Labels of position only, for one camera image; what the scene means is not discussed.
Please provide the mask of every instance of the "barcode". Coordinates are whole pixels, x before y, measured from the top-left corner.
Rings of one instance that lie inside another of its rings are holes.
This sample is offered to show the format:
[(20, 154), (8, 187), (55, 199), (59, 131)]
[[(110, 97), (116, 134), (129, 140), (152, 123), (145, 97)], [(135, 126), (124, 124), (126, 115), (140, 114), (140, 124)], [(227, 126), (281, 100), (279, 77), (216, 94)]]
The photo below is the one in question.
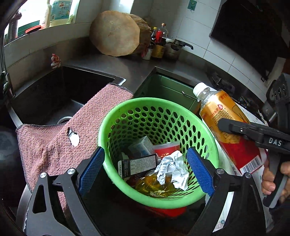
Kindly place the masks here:
[(259, 156), (256, 156), (253, 160), (251, 160), (248, 164), (240, 169), (242, 175), (246, 172), (253, 173), (256, 169), (262, 166), (262, 161)]
[(123, 178), (122, 174), (122, 161), (118, 161), (118, 173), (121, 178)]

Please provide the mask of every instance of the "green cabinet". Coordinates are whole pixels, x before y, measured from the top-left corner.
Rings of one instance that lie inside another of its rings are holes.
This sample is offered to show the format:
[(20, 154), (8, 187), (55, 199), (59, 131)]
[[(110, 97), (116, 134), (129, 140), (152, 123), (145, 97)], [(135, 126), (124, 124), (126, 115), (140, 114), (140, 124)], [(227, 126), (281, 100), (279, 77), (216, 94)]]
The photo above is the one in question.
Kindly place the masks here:
[(198, 111), (193, 88), (179, 81), (160, 74), (154, 74), (146, 79), (135, 93), (135, 97), (155, 97), (175, 102), (191, 112)]

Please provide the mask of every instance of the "blue gripper pad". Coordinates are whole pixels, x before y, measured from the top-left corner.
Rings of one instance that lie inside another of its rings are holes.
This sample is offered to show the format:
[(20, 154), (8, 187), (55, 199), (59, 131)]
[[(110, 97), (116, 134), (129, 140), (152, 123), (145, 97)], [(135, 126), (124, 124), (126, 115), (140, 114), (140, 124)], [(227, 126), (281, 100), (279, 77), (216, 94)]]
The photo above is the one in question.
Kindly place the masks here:
[(84, 196), (90, 191), (104, 160), (105, 150), (103, 148), (99, 148), (95, 153), (93, 153), (93, 157), (90, 158), (90, 163), (79, 178), (78, 192), (80, 196)]
[(215, 192), (213, 188), (213, 178), (202, 163), (200, 154), (194, 148), (189, 148), (186, 158), (202, 191), (212, 196)]

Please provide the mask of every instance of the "pot handle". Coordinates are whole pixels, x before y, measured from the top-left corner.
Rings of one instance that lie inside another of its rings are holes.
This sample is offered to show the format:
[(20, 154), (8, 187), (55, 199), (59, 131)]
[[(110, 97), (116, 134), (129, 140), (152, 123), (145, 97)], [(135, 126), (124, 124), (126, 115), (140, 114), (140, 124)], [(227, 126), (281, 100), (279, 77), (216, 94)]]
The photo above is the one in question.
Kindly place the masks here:
[(183, 42), (183, 41), (180, 41), (180, 42), (182, 42), (182, 45), (180, 45), (181, 47), (188, 46), (188, 47), (191, 48), (191, 50), (193, 50), (193, 46), (192, 45), (190, 45), (190, 44), (188, 44), (186, 42)]
[(182, 46), (183, 46), (183, 47), (184, 47), (184, 46), (188, 46), (188, 47), (190, 47), (190, 48), (191, 48), (191, 50), (193, 50), (193, 46), (192, 46), (192, 45), (190, 45), (190, 44), (188, 44), (188, 43), (185, 43), (185, 42), (183, 42)]

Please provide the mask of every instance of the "kitchen sink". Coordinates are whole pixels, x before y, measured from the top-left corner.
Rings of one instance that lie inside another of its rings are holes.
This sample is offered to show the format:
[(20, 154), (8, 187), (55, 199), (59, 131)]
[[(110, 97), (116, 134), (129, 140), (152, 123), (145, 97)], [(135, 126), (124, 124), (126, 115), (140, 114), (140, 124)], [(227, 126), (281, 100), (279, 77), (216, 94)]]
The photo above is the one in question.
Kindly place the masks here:
[(108, 83), (122, 81), (91, 71), (61, 67), (21, 87), (12, 107), (22, 123), (56, 125), (68, 121)]

